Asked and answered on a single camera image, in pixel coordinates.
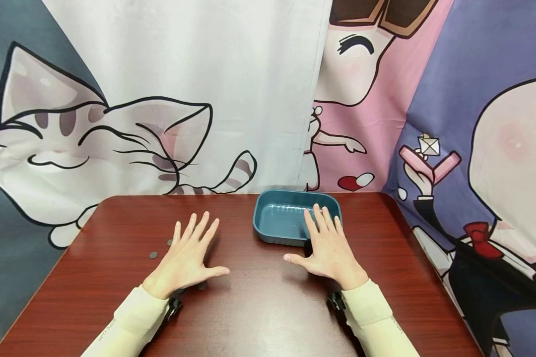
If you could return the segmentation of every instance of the red wooden tabletop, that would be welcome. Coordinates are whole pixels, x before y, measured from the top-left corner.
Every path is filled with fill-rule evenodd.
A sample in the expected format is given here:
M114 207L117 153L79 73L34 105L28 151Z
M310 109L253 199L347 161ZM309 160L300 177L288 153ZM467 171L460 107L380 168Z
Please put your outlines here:
M359 263L380 285L422 357L480 352L399 208L380 193L332 194ZM143 356L363 356L326 304L326 279L282 260L301 248L255 237L257 195L117 196L105 200L0 344L0 357L75 357L169 248L175 221L220 218L211 265L231 269L184 308ZM157 259L150 259L157 251Z

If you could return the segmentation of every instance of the red heart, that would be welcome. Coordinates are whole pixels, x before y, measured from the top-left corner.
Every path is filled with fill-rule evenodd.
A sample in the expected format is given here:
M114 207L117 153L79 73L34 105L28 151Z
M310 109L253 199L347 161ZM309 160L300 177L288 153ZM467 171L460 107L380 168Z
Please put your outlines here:
M338 180L338 186L347 189L347 191L355 192L358 189L362 188L357 184L357 177L354 176L344 176Z

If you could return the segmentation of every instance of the cat tail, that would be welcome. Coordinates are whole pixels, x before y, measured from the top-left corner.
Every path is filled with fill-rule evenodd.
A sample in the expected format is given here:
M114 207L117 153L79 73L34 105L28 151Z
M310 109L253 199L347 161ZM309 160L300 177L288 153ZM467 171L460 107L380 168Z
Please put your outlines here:
M211 195L230 194L243 188L256 174L257 162L250 151L243 151L231 166L229 173L215 187L192 187L188 184L178 185L170 195Z

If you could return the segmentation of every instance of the long sleeve shirt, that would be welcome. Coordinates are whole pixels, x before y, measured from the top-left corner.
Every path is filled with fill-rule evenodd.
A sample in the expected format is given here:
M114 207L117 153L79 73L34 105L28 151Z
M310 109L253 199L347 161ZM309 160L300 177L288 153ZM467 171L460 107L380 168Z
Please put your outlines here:
M369 280L342 295L347 306L347 324L361 342L366 356L419 356L376 283ZM167 308L168 300L159 300L142 287L136 287L81 357L137 357L154 337Z

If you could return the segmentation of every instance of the white cartoon cat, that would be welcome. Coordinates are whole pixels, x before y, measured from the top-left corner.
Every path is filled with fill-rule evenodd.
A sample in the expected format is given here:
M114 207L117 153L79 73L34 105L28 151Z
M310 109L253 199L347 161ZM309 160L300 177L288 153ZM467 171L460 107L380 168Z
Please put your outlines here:
M110 107L80 79L18 44L0 83L0 188L32 222L68 247L102 200L115 195L230 193L257 162L249 151L215 187L192 187L191 165L212 106L147 97Z

